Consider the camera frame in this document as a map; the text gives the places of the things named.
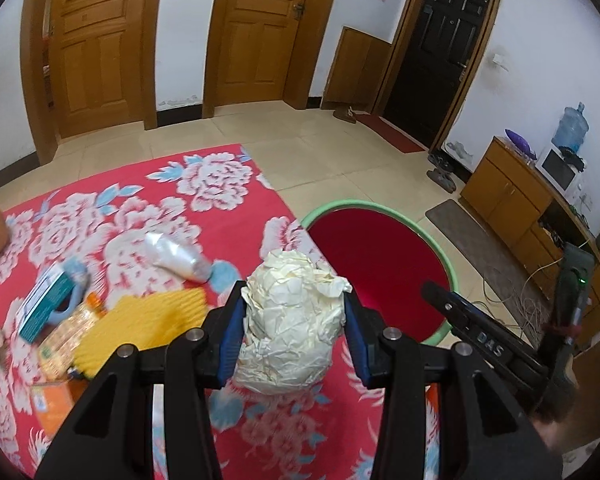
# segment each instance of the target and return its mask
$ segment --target teal box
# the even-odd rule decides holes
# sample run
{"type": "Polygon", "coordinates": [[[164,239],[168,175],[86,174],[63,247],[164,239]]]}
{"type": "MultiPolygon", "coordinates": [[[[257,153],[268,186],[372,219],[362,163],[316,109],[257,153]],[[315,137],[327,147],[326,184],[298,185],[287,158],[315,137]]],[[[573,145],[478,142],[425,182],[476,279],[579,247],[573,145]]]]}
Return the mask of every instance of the teal box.
{"type": "Polygon", "coordinates": [[[69,275],[59,264],[52,264],[37,280],[18,310],[16,319],[19,320],[20,337],[33,343],[50,314],[60,306],[73,288],[74,282],[69,275]]]}

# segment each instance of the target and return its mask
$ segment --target silver bolt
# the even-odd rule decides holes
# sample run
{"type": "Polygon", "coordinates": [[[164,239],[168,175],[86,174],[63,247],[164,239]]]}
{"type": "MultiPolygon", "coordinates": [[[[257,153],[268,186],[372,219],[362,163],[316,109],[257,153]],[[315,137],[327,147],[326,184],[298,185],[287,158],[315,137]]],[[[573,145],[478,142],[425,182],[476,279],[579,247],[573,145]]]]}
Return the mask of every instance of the silver bolt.
{"type": "Polygon", "coordinates": [[[192,328],[185,334],[185,337],[189,341],[200,341],[204,336],[205,336],[205,331],[202,330],[201,328],[192,328]]]}
{"type": "Polygon", "coordinates": [[[389,341],[397,341],[402,337],[402,332],[400,332],[399,328],[388,326],[387,328],[382,330],[382,335],[389,341]]]}
{"type": "Polygon", "coordinates": [[[456,352],[464,357],[467,357],[474,352],[474,349],[471,347],[471,345],[469,343],[465,343],[464,341],[456,343],[454,348],[456,349],[456,352]]]}
{"type": "Polygon", "coordinates": [[[134,346],[130,345],[129,343],[120,345],[118,347],[118,349],[116,350],[116,354],[118,354],[118,356],[122,357],[122,358],[129,357],[133,352],[134,352],[134,346]]]}

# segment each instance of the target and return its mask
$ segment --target yellow knitted towel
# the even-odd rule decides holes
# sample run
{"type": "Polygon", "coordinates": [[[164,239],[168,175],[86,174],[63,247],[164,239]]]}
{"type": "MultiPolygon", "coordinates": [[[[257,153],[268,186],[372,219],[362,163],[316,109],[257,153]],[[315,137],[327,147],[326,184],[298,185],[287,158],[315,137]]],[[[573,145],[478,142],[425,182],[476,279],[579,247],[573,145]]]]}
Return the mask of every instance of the yellow knitted towel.
{"type": "Polygon", "coordinates": [[[74,365],[93,378],[120,345],[133,343],[140,350],[166,345],[189,328],[202,326],[206,312],[202,288],[124,296],[84,335],[74,365]]]}

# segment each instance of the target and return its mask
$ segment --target black door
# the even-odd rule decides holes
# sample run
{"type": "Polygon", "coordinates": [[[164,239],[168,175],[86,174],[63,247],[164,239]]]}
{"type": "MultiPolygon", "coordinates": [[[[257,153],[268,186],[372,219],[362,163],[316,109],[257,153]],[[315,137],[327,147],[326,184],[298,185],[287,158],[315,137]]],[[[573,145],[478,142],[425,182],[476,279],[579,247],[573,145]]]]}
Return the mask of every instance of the black door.
{"type": "Polygon", "coordinates": [[[445,119],[488,0],[425,0],[382,114],[431,146],[445,119]]]}

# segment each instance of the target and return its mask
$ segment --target white microwave oven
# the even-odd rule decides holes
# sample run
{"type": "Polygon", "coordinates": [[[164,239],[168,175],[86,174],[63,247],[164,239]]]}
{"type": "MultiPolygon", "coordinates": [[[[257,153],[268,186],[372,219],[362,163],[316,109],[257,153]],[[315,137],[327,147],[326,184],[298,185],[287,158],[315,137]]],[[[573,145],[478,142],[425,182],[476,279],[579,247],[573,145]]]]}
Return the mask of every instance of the white microwave oven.
{"type": "Polygon", "coordinates": [[[560,150],[552,143],[536,161],[536,169],[558,190],[569,203],[573,204],[582,190],[583,171],[568,164],[560,150]]]}

